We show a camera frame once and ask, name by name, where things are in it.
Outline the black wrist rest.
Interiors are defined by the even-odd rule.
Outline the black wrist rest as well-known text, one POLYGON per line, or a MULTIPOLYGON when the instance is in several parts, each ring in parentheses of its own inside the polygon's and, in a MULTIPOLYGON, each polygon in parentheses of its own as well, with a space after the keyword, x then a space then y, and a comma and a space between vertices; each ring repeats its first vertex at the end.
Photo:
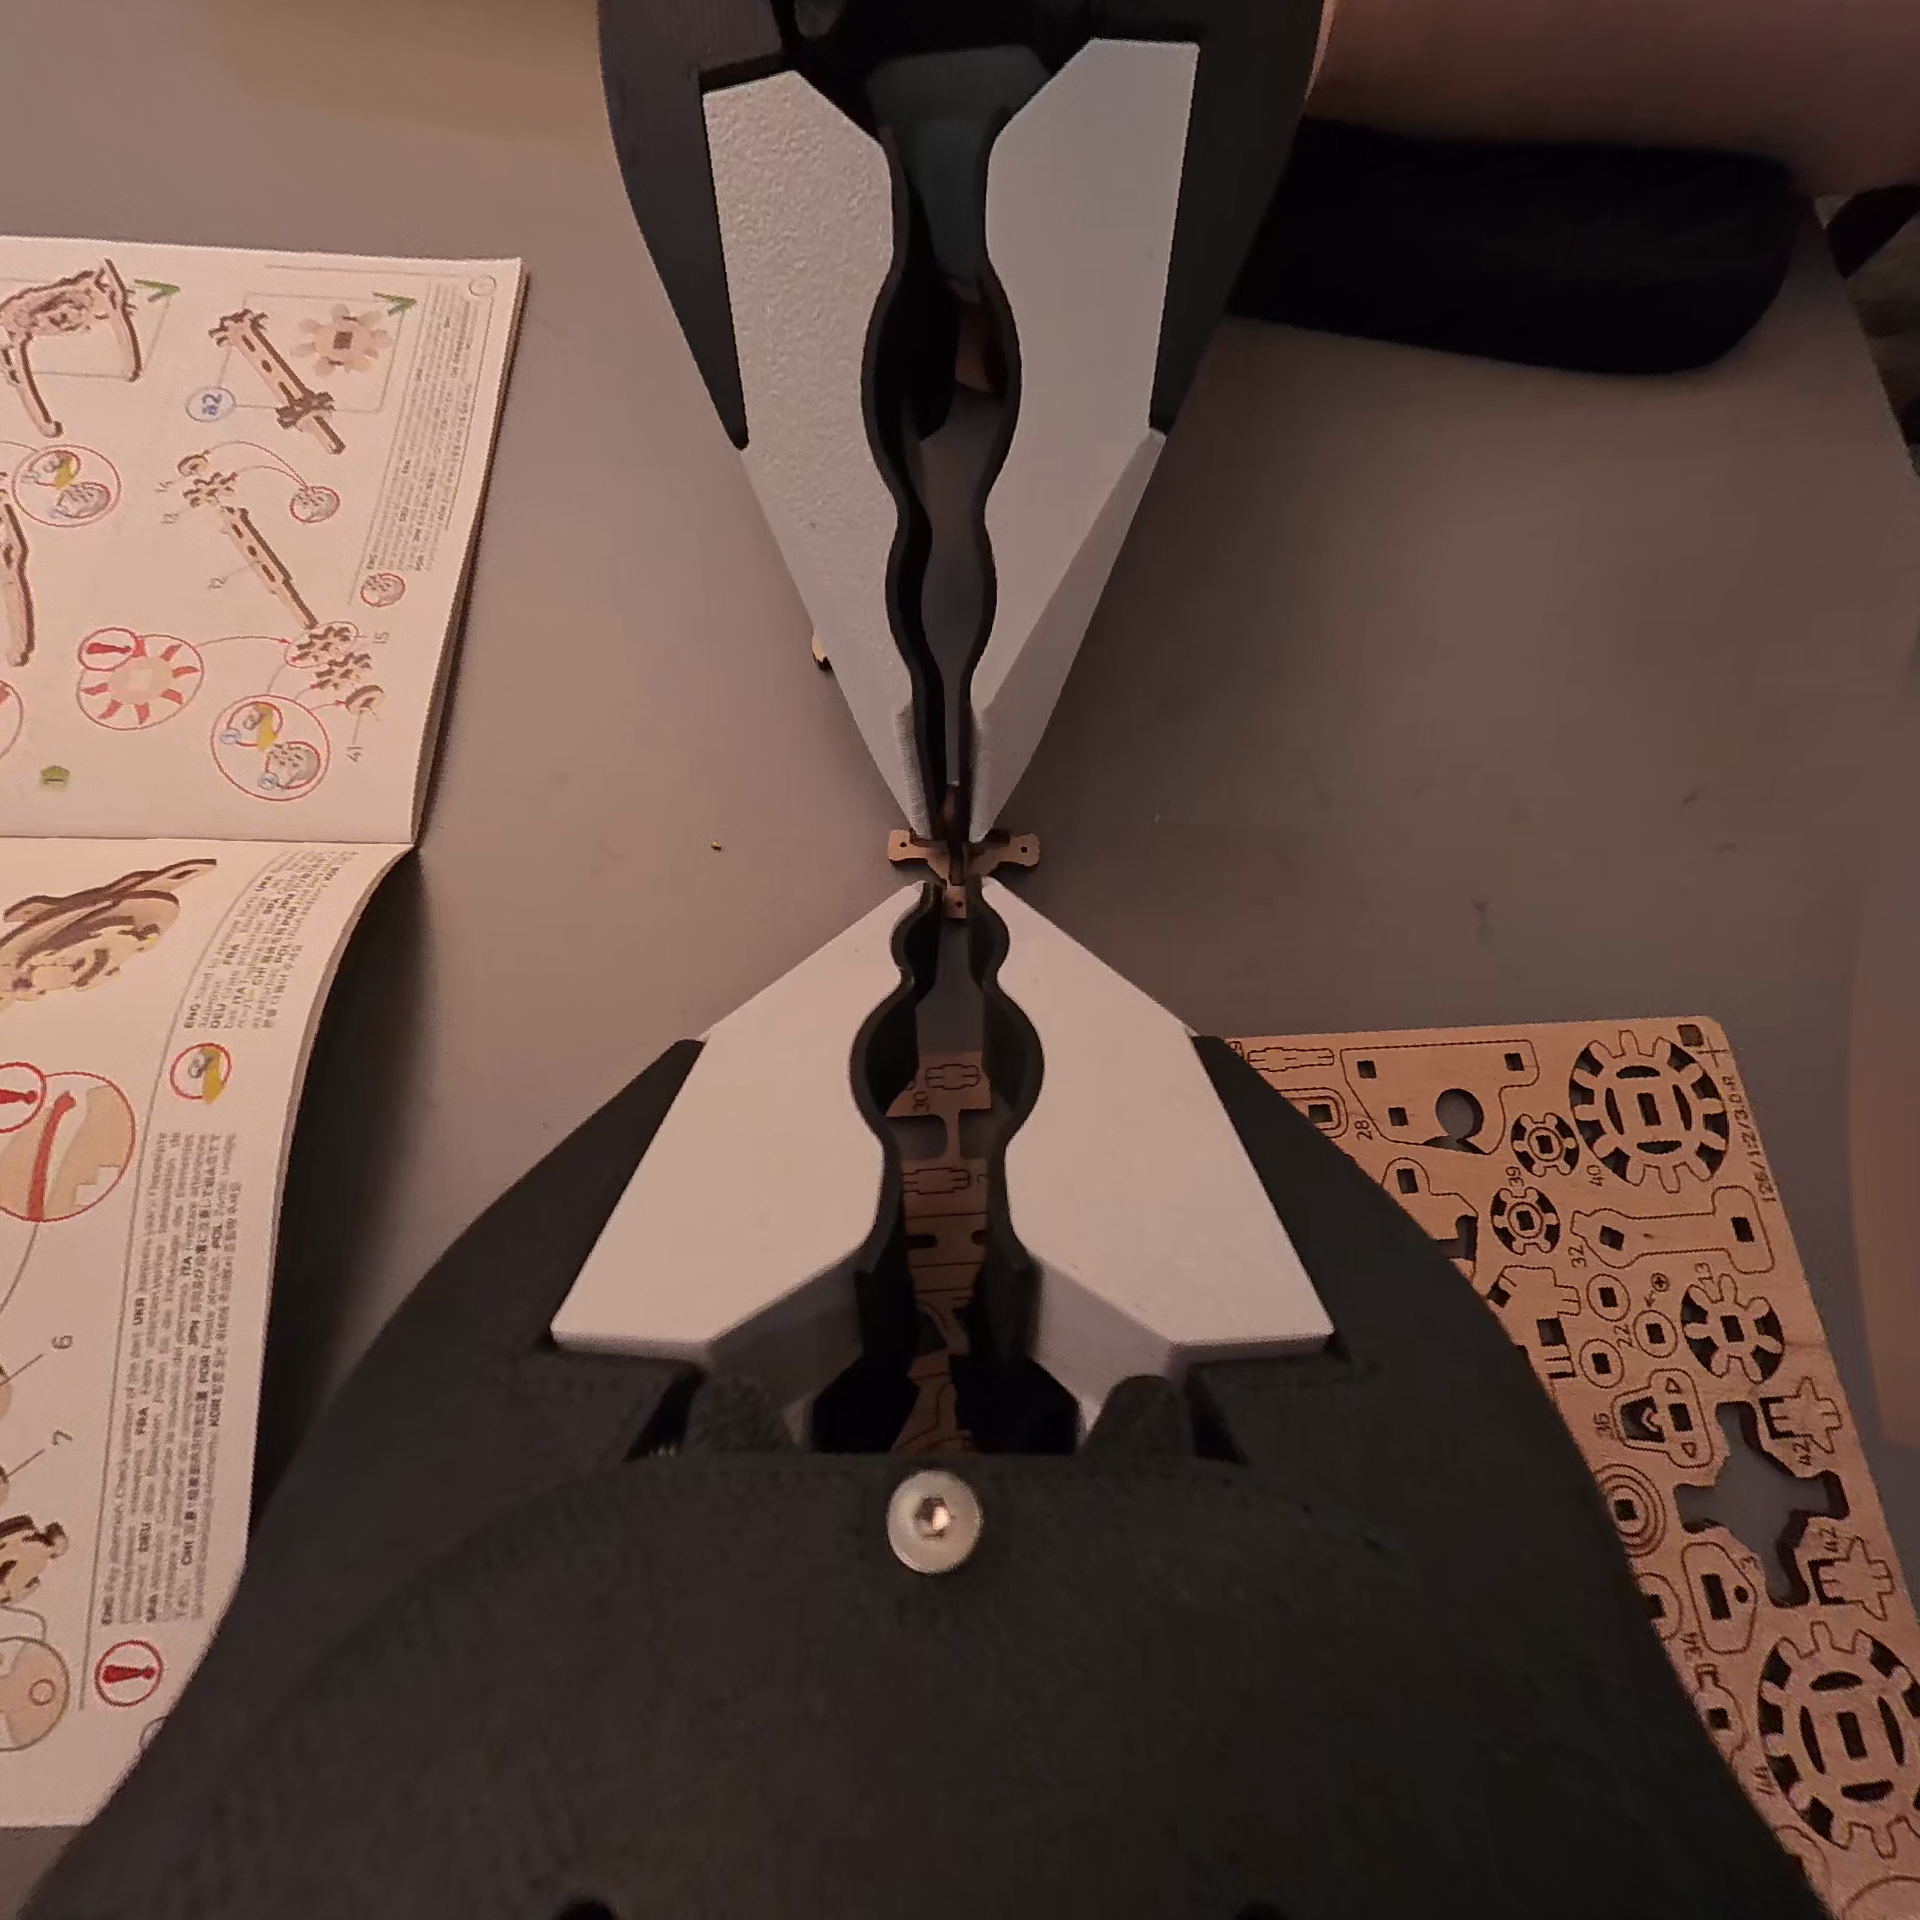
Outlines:
POLYGON ((1650 378, 1735 351, 1809 207, 1776 161, 1303 121, 1236 318, 1650 378))

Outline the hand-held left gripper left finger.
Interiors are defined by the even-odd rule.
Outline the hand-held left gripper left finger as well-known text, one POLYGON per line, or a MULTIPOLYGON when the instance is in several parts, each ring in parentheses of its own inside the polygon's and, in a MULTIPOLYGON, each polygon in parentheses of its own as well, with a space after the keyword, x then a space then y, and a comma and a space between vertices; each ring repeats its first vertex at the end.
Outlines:
POLYGON ((704 1038, 551 1332, 810 1403, 827 1451, 885 1451, 919 1391, 901 1147, 932 883, 903 888, 704 1038))

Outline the open paper instruction booklet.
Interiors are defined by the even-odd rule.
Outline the open paper instruction booklet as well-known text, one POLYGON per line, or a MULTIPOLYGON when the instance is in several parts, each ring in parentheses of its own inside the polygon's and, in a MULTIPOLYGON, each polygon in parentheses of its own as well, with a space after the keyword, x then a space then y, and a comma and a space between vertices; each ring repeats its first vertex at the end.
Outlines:
POLYGON ((249 1538, 306 1057, 415 847, 511 258, 3 246, 3 1812, 75 1828, 249 1538))

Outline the small wooden bar part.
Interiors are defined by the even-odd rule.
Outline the small wooden bar part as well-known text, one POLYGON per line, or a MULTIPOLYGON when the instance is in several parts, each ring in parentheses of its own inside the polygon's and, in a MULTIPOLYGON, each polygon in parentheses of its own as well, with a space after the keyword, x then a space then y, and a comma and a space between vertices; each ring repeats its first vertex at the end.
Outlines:
POLYGON ((1040 864, 1040 838, 1036 832, 993 830, 987 838, 970 844, 927 839, 913 830, 893 830, 888 835, 890 862, 922 864, 943 884, 960 888, 971 875, 995 874, 996 867, 1034 868, 1040 864))

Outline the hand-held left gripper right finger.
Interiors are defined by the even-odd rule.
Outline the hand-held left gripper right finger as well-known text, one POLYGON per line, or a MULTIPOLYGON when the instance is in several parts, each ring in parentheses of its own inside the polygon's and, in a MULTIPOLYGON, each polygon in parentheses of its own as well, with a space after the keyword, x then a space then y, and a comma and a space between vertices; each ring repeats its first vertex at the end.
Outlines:
POLYGON ((1044 1451, 1140 1377, 1321 1354, 1333 1321, 1188 1026, 996 881, 976 1440, 1044 1451))

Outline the person's right forearm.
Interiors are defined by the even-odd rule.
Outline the person's right forearm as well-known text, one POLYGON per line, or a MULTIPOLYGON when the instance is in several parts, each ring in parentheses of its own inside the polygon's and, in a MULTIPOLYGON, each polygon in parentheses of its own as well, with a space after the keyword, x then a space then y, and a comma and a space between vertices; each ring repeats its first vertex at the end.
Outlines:
POLYGON ((1307 111, 1449 137, 1785 161, 1818 192, 1916 177, 1916 3, 1341 3, 1307 111))

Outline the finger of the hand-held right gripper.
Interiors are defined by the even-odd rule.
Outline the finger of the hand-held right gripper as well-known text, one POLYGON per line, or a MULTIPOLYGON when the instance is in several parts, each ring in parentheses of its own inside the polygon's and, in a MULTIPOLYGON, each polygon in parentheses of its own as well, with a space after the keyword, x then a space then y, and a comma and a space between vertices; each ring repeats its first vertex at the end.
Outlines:
POLYGON ((971 676, 971 835, 1057 706, 1163 435, 1147 407, 1194 100, 1187 42, 1092 40, 991 154, 987 258, 1020 399, 985 528, 993 633, 971 676))
POLYGON ((930 838, 923 642, 906 638, 913 528, 881 321, 903 272, 882 145, 797 71, 704 96, 707 146, 759 507, 856 726, 930 838))

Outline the laser-cut wooden parts sheet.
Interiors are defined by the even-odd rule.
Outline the laser-cut wooden parts sheet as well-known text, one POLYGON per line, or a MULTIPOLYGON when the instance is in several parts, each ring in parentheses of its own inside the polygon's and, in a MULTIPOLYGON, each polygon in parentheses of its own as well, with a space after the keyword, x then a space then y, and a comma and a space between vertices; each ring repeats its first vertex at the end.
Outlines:
POLYGON ((1916 1611, 1703 1018, 1242 1038, 1573 1431, 1650 1631, 1833 1916, 1916 1916, 1916 1611))

